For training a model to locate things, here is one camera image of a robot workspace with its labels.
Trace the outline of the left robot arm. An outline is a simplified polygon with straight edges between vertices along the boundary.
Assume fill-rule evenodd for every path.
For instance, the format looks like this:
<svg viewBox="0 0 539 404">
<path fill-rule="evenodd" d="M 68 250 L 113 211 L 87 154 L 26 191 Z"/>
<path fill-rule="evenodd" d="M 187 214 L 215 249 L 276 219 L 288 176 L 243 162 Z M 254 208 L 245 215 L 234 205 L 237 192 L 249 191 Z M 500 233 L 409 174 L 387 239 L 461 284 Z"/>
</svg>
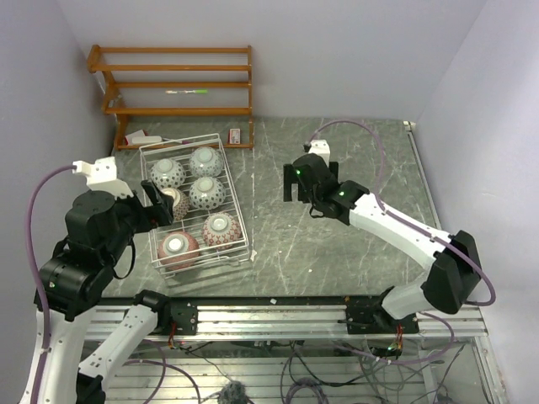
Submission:
<svg viewBox="0 0 539 404">
<path fill-rule="evenodd" d="M 173 198 L 149 181 L 143 206 L 125 186 L 114 193 L 89 190 L 66 213 L 67 236 L 39 270 L 35 294 L 38 330 L 23 403 L 102 403 L 109 377 L 150 333 L 166 332 L 170 300 L 143 290 L 122 323 L 88 359 L 84 337 L 104 289 L 119 276 L 115 265 L 134 236 L 171 223 Z"/>
</svg>

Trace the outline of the brown geometric pattern bowl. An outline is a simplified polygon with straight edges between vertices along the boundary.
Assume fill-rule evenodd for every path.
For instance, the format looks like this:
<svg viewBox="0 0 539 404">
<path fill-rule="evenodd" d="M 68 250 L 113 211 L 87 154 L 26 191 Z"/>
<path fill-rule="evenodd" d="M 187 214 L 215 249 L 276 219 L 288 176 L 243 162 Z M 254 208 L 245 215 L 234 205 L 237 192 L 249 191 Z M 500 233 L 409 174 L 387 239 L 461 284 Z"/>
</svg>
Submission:
<svg viewBox="0 0 539 404">
<path fill-rule="evenodd" d="M 173 221 L 183 220 L 190 208 L 189 196 L 175 188 L 162 189 L 162 193 L 173 198 Z"/>
</svg>

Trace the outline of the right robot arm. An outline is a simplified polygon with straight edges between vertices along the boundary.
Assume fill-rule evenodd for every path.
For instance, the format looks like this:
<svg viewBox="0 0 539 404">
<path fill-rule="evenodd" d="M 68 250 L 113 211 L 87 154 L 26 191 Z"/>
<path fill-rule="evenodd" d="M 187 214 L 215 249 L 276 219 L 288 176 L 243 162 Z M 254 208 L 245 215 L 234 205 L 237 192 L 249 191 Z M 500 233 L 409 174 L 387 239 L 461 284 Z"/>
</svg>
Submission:
<svg viewBox="0 0 539 404">
<path fill-rule="evenodd" d="M 424 279 L 391 286 L 366 307 L 364 318 L 377 331 L 395 330 L 401 320 L 419 311 L 454 315 L 481 280 L 481 265 L 473 236 L 450 234 L 390 209 L 366 187 L 339 181 L 339 165 L 306 154 L 283 167 L 283 200 L 309 204 L 313 218 L 337 220 L 368 231 L 412 258 L 426 272 Z"/>
</svg>

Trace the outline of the white petal pattern bowl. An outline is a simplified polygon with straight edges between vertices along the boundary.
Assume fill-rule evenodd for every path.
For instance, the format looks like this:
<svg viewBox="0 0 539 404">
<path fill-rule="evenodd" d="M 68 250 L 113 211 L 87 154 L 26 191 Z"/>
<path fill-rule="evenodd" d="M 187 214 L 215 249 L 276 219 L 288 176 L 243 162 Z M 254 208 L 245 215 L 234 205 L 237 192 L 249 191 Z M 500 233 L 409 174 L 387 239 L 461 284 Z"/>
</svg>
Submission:
<svg viewBox="0 0 539 404">
<path fill-rule="evenodd" d="M 224 169 L 221 153 L 208 146 L 196 148 L 190 155 L 189 168 L 196 178 L 218 177 Z"/>
</svg>

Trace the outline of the blue floral pattern bowl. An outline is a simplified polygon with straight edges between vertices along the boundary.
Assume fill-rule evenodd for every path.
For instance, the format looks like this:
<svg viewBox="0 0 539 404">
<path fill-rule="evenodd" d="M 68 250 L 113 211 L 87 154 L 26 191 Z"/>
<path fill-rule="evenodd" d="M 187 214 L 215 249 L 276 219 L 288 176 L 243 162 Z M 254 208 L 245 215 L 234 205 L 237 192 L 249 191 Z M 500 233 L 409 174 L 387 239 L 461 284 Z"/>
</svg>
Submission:
<svg viewBox="0 0 539 404">
<path fill-rule="evenodd" d="M 214 210 L 226 200 L 226 190 L 222 182 L 213 177 L 197 178 L 189 188 L 190 204 L 197 210 Z"/>
</svg>

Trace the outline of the red patterned bowl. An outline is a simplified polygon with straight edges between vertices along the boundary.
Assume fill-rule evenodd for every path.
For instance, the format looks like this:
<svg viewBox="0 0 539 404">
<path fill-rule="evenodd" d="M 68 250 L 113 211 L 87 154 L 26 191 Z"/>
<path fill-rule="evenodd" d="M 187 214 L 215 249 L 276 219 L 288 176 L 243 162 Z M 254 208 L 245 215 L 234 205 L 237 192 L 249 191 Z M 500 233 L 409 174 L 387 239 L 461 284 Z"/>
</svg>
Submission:
<svg viewBox="0 0 539 404">
<path fill-rule="evenodd" d="M 195 263 L 199 255 L 199 243 L 184 231 L 169 232 L 157 250 L 158 262 L 167 271 L 187 269 Z"/>
</svg>

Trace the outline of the blue triangle pattern bowl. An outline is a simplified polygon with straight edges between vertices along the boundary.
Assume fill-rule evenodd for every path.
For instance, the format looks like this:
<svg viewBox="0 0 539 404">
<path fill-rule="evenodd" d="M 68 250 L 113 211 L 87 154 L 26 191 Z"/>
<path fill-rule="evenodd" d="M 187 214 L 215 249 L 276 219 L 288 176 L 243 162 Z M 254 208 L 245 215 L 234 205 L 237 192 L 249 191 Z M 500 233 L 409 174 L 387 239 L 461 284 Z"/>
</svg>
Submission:
<svg viewBox="0 0 539 404">
<path fill-rule="evenodd" d="M 208 247 L 218 251 L 228 249 L 242 236 L 239 222 L 226 212 L 209 215 L 203 224 L 202 236 Z"/>
</svg>

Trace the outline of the olive leaf pattern bowl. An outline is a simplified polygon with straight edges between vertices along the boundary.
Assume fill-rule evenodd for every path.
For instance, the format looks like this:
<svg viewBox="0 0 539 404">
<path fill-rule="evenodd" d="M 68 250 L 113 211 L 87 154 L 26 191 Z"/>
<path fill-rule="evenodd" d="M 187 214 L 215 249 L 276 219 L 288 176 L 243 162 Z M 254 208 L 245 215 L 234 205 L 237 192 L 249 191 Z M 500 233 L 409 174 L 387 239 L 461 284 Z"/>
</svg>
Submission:
<svg viewBox="0 0 539 404">
<path fill-rule="evenodd" d="M 159 189 L 166 189 L 178 188 L 185 182 L 187 175 L 180 163 L 164 158 L 152 165 L 150 177 Z"/>
</svg>

